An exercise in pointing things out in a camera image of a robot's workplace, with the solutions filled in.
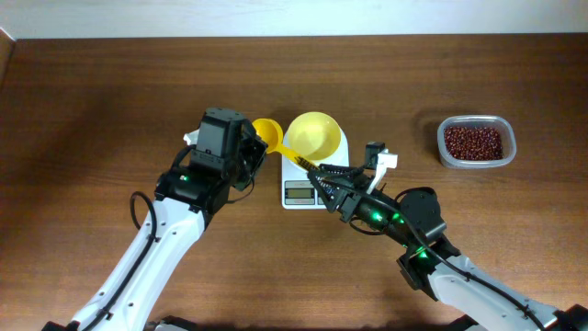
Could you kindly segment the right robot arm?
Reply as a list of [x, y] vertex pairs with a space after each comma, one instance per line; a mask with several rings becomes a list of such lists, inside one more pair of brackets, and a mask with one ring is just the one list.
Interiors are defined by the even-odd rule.
[[432, 188], [409, 188], [396, 197], [371, 188], [362, 167], [319, 165], [308, 173], [328, 212], [366, 225], [364, 234], [386, 235], [405, 249], [397, 262], [416, 291], [464, 315], [453, 330], [584, 330], [587, 309], [567, 310], [535, 301], [494, 279], [454, 247]]

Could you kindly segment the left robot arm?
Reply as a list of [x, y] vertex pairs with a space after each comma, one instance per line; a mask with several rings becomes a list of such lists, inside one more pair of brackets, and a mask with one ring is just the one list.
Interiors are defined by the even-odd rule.
[[147, 216], [130, 247], [66, 330], [142, 330], [165, 284], [213, 216], [243, 191], [266, 157], [251, 121], [228, 108], [209, 108], [159, 177]]

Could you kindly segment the yellow measuring scoop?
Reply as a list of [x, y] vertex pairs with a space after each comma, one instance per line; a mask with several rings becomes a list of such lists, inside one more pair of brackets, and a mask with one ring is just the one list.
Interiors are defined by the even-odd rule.
[[267, 145], [268, 154], [278, 153], [289, 161], [302, 168], [304, 171], [318, 170], [318, 166], [302, 157], [283, 143], [284, 132], [281, 126], [271, 119], [257, 119], [253, 121], [257, 135]]

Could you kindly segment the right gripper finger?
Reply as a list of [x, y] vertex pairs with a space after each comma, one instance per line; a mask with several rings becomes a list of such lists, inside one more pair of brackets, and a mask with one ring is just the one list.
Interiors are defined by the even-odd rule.
[[319, 170], [322, 177], [353, 177], [362, 174], [365, 170], [363, 165], [358, 167], [320, 164]]
[[335, 172], [311, 170], [308, 180], [317, 190], [318, 196], [328, 212], [335, 212], [339, 204], [339, 188], [333, 184]]

